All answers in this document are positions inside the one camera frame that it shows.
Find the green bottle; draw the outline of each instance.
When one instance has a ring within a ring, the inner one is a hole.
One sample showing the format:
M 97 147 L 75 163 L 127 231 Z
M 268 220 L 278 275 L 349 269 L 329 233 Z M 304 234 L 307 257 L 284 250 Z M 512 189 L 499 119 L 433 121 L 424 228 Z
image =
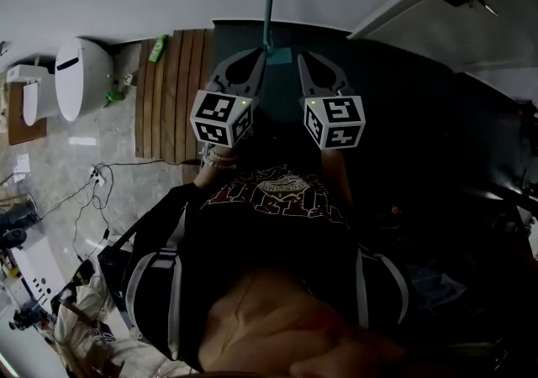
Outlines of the green bottle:
M 153 50 L 151 51 L 149 61 L 157 63 L 161 58 L 162 51 L 165 49 L 165 42 L 168 34 L 163 34 L 156 42 Z

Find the person's arm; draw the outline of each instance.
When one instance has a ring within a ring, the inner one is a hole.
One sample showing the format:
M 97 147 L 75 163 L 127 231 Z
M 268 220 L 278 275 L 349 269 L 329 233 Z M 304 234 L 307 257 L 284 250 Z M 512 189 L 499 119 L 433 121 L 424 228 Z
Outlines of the person's arm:
M 220 165 L 231 165 L 236 162 L 237 158 L 237 151 L 233 148 L 226 148 L 224 146 L 215 146 L 212 148 L 212 152 L 215 153 L 217 156 L 223 157 L 225 159 L 232 159 L 232 160 L 214 160 Z M 204 192 L 212 192 L 217 190 L 220 186 L 222 186 L 226 181 L 229 181 L 229 179 L 233 176 L 235 173 L 235 170 L 233 169 L 220 169 L 219 167 L 215 165 L 210 165 L 206 163 L 203 165 L 202 170 L 200 173 L 198 173 L 198 176 L 194 180 L 194 185 L 197 186 L 200 190 Z
M 325 185 L 341 201 L 348 212 L 355 210 L 350 184 L 347 180 L 344 155 L 340 150 L 321 151 Z

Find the power strip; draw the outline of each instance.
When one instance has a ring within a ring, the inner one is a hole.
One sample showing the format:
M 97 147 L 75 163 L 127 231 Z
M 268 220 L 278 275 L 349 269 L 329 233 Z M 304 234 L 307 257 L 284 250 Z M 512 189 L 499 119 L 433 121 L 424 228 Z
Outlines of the power strip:
M 98 186 L 104 186 L 107 182 L 101 175 L 101 172 L 99 172 L 95 166 L 90 167 L 90 181 L 94 181 L 98 184 Z

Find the bracelet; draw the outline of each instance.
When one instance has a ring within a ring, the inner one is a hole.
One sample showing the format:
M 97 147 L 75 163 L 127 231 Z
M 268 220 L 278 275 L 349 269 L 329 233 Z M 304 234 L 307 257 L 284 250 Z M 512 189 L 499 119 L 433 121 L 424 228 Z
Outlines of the bracelet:
M 211 156 L 214 158 L 215 161 L 235 161 L 237 160 L 237 155 L 234 155 L 233 157 L 224 157 L 223 155 L 217 154 L 216 152 L 211 149 L 209 151 Z
M 202 158 L 203 162 L 214 167 L 215 169 L 237 169 L 237 165 L 225 165 L 218 161 L 210 160 L 206 155 Z

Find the marble tile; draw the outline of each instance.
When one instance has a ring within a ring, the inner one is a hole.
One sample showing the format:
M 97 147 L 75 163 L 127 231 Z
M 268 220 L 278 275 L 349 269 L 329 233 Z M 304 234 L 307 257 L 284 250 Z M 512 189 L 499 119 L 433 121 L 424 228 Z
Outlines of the marble tile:
M 139 57 L 140 44 L 124 45 L 116 50 L 113 56 L 114 76 L 121 78 L 135 74 Z M 39 215 L 43 216 L 59 201 L 84 186 L 90 165 L 99 162 L 112 164 L 148 161 L 135 158 L 136 87 L 125 86 L 124 91 L 126 96 L 123 101 L 113 102 L 72 123 L 62 116 L 49 118 L 47 136 L 43 139 L 15 146 L 1 146 L 0 179 L 13 171 L 18 155 L 28 154 L 31 173 L 21 182 L 10 184 L 10 191 L 32 194 L 39 207 Z M 103 216 L 108 221 L 111 234 L 123 234 L 163 198 L 170 188 L 182 182 L 181 167 L 164 163 L 116 165 L 112 166 L 112 170 L 113 178 L 109 170 L 103 168 L 107 184 L 96 187 L 96 194 L 102 204 L 110 192 Z M 79 265 L 73 250 L 75 220 L 81 206 L 88 203 L 91 195 L 92 186 L 88 186 L 30 229 L 33 237 L 49 238 L 53 255 L 66 279 L 71 279 Z M 77 223 L 75 241 L 75 249 L 83 259 L 103 239 L 106 227 L 107 224 L 97 209 L 92 205 L 84 208 Z

